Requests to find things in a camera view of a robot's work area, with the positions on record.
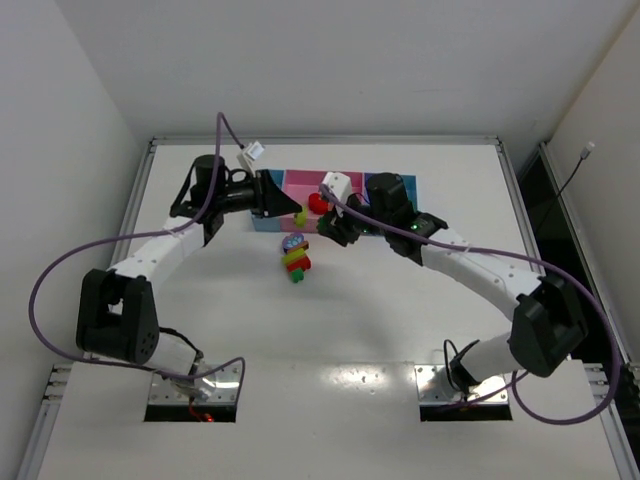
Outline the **yellow lego brick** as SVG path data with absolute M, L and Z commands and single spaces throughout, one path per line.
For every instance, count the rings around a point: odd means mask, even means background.
M 294 225 L 298 228 L 302 228 L 306 225 L 308 218 L 308 211 L 303 209 L 301 212 L 298 212 L 294 215 Z

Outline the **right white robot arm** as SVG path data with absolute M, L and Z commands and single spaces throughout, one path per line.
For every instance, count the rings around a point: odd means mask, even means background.
M 319 191 L 332 205 L 318 222 L 320 235 L 348 246 L 365 232 L 381 234 L 396 254 L 455 280 L 510 321 L 508 332 L 475 340 L 446 361 L 451 389 L 468 394 L 487 378 L 517 370 L 547 378 L 586 338 L 587 322 L 570 282 L 475 252 L 444 220 L 415 208 L 399 175 L 371 176 L 366 201 L 340 172 L 327 173 Z

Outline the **red round lego piece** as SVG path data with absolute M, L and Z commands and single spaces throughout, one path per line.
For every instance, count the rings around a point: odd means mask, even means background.
M 308 196 L 309 210 L 319 216 L 326 214 L 330 210 L 330 204 L 319 193 L 312 193 Z

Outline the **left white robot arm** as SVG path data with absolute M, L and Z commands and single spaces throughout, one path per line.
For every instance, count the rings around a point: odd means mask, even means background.
M 77 347 L 194 387 L 208 373 L 208 367 L 192 343 L 161 329 L 155 289 L 188 257 L 209 244 L 223 226 L 225 215 L 248 211 L 260 218 L 277 218 L 301 210 L 269 171 L 230 170 L 221 157 L 197 157 L 159 234 L 128 258 L 84 276 Z

